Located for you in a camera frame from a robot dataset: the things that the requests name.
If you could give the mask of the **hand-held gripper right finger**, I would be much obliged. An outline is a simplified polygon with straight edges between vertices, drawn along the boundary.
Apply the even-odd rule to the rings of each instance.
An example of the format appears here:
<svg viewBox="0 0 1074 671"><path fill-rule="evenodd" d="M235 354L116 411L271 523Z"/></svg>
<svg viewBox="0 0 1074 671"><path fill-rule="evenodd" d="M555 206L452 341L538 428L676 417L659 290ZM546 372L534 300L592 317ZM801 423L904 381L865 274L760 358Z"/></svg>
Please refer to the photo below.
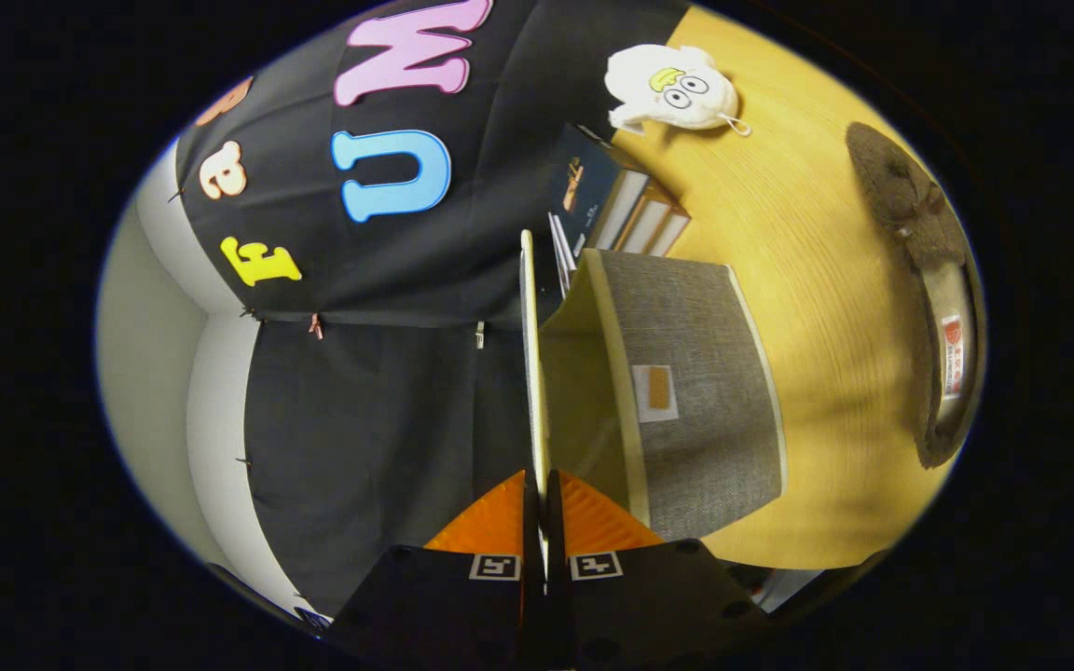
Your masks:
<svg viewBox="0 0 1074 671"><path fill-rule="evenodd" d="M571 670L719 670L770 616L695 538L665 540L581 477L551 472L551 637Z"/></svg>

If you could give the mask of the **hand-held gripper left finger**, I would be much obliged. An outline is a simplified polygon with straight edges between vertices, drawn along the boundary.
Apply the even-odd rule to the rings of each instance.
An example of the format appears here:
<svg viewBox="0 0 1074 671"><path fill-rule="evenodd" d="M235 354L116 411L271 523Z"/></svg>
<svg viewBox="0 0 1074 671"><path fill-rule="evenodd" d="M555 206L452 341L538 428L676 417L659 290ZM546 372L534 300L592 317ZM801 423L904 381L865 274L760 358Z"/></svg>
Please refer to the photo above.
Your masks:
<svg viewBox="0 0 1074 671"><path fill-rule="evenodd" d="M490 488L422 545L388 548L326 629L365 670L516 670L532 570L526 472Z"/></svg>

